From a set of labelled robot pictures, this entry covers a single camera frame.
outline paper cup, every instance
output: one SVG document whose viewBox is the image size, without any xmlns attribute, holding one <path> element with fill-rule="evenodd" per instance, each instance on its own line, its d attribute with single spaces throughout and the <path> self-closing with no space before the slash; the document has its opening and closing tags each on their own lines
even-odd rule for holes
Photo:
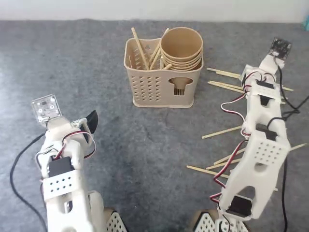
<svg viewBox="0 0 309 232">
<path fill-rule="evenodd" d="M 202 56 L 202 52 L 199 53 L 195 58 L 193 58 L 190 61 L 187 61 L 187 62 L 176 62 L 176 61 L 173 61 L 170 58 L 164 56 L 164 54 L 162 54 L 162 58 L 163 58 L 163 60 L 166 61 L 166 63 L 171 63 L 173 66 L 176 66 L 176 67 L 190 66 L 190 65 L 194 64 L 195 62 L 197 62 L 201 58 L 201 56 Z"/>
<path fill-rule="evenodd" d="M 178 70 L 178 71 L 188 71 L 188 70 L 192 70 L 192 69 L 194 69 L 195 67 L 197 67 L 197 66 L 200 64 L 201 61 L 202 61 L 202 57 L 200 57 L 194 64 L 189 65 L 189 66 L 185 66 L 185 67 L 177 67 L 177 66 L 174 66 L 174 65 L 172 64 L 173 66 L 172 66 L 170 69 L 172 69 L 172 70 Z"/>
<path fill-rule="evenodd" d="M 191 61 L 202 48 L 202 37 L 191 28 L 170 29 L 161 39 L 162 53 L 176 62 Z"/>
</svg>

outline beige plastic basket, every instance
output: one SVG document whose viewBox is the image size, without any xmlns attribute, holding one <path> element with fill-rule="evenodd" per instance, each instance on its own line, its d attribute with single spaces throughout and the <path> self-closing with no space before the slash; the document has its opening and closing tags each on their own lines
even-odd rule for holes
<svg viewBox="0 0 309 232">
<path fill-rule="evenodd" d="M 160 38 L 140 39 L 148 62 L 159 42 Z M 192 71 L 147 71 L 136 42 L 131 38 L 126 42 L 124 65 L 133 93 L 133 103 L 137 107 L 190 108 L 204 60 L 202 58 L 199 68 Z M 160 69 L 160 59 L 154 69 Z"/>
</svg>

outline robotic arm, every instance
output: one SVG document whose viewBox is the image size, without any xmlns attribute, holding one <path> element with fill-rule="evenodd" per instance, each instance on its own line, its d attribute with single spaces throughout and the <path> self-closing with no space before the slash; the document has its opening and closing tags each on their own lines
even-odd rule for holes
<svg viewBox="0 0 309 232">
<path fill-rule="evenodd" d="M 247 115 L 241 134 L 245 137 L 243 142 L 248 144 L 227 183 L 224 185 L 216 180 L 222 189 L 211 199 L 218 203 L 218 219 L 213 221 L 205 212 L 197 223 L 196 232 L 208 231 L 207 228 L 214 228 L 214 232 L 246 232 L 243 222 L 259 218 L 270 199 L 280 167 L 291 149 L 284 120 L 274 120 L 281 118 L 281 87 L 276 84 L 275 73 L 278 67 L 283 68 L 290 49 L 288 41 L 275 38 L 259 67 L 245 66 L 239 78 L 244 89 L 241 98 L 247 99 Z M 235 149 L 222 173 L 243 142 Z M 247 187 L 254 189 L 251 198 L 240 194 Z"/>
<path fill-rule="evenodd" d="M 117 212 L 105 220 L 101 195 L 88 192 L 85 184 L 84 159 L 96 151 L 92 135 L 98 125 L 96 111 L 69 122 L 61 115 L 54 95 L 36 99 L 32 106 L 38 122 L 47 126 L 36 161 L 42 173 L 48 231 L 105 232 L 113 228 L 126 232 Z"/>
</svg>

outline wire bundle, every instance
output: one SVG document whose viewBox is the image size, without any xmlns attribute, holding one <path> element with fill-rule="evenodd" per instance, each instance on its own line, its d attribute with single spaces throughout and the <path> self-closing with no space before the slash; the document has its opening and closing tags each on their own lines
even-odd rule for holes
<svg viewBox="0 0 309 232">
<path fill-rule="evenodd" d="M 95 151 L 96 151 L 96 149 L 97 149 L 96 141 L 93 139 L 93 137 L 92 137 L 92 135 L 91 135 L 90 133 L 88 133 L 88 132 L 86 132 L 86 131 L 84 131 L 84 130 L 80 130 L 80 131 L 71 132 L 71 133 L 69 133 L 69 134 L 67 134 L 66 136 L 63 137 L 63 139 L 62 139 L 62 148 L 59 150 L 58 154 L 55 156 L 55 158 L 54 158 L 55 160 L 56 160 L 56 159 L 59 159 L 59 158 L 61 157 L 61 155 L 62 155 L 62 153 L 63 153 L 63 151 L 64 151 L 64 149 L 65 149 L 65 146 L 66 146 L 65 140 L 66 140 L 67 138 L 69 138 L 69 137 L 71 137 L 71 136 L 73 136 L 73 135 L 77 135 L 77 134 L 87 134 L 87 135 L 89 135 L 89 137 L 92 139 L 93 144 L 94 144 L 94 149 L 93 149 L 93 151 L 90 152 L 88 155 L 86 155 L 86 156 L 84 157 L 84 159 L 89 158 L 90 156 L 92 156 L 92 155 L 95 153 Z"/>
<path fill-rule="evenodd" d="M 218 178 L 227 170 L 228 166 L 231 164 L 234 156 L 237 154 L 237 152 L 239 151 L 241 145 L 244 143 L 244 142 L 247 142 L 248 140 L 243 140 L 241 141 L 237 147 L 234 149 L 233 153 L 231 154 L 231 156 L 229 157 L 228 161 L 226 162 L 225 166 L 221 169 L 220 172 L 218 172 L 218 174 L 216 174 L 214 177 L 213 177 L 213 180 L 219 184 L 221 187 L 225 188 L 225 184 L 222 183 L 220 180 L 218 180 Z M 210 199 L 215 202 L 215 203 L 218 203 L 219 204 L 219 201 L 216 199 L 217 197 L 221 196 L 221 193 L 216 193 L 214 195 L 211 195 L 210 196 Z"/>
</svg>

